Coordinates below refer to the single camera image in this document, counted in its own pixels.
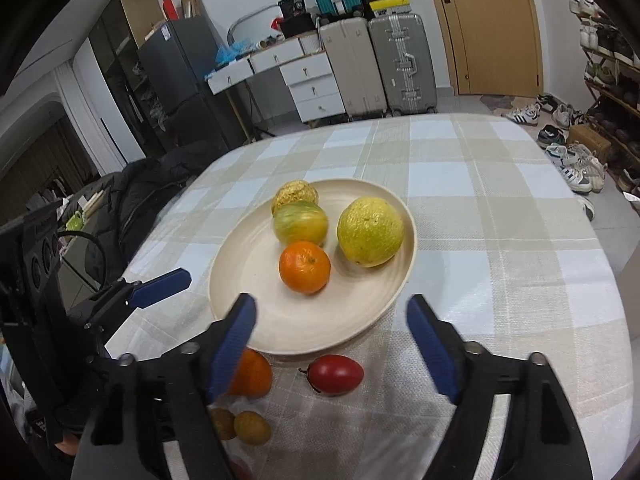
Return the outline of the person's left hand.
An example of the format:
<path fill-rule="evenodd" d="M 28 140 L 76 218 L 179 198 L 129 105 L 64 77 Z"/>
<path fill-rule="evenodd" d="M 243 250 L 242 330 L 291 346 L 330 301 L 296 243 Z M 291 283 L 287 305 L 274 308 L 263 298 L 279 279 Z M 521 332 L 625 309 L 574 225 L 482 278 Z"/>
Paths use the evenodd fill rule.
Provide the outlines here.
<path fill-rule="evenodd" d="M 79 448 L 79 439 L 76 434 L 64 432 L 62 440 L 55 443 L 55 447 L 69 456 L 76 456 Z"/>

